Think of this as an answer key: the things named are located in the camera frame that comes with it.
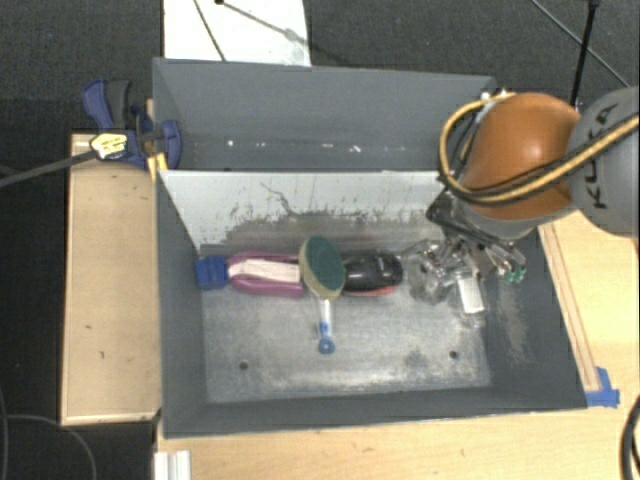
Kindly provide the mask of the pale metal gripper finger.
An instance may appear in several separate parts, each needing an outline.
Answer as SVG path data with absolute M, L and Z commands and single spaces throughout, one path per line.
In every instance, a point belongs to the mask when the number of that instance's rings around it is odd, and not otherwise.
M 425 268 L 442 267 L 447 253 L 447 244 L 443 240 L 425 239 L 412 244 L 402 252 L 402 258 Z
M 452 270 L 437 260 L 425 260 L 422 272 L 427 288 L 449 288 L 454 283 Z

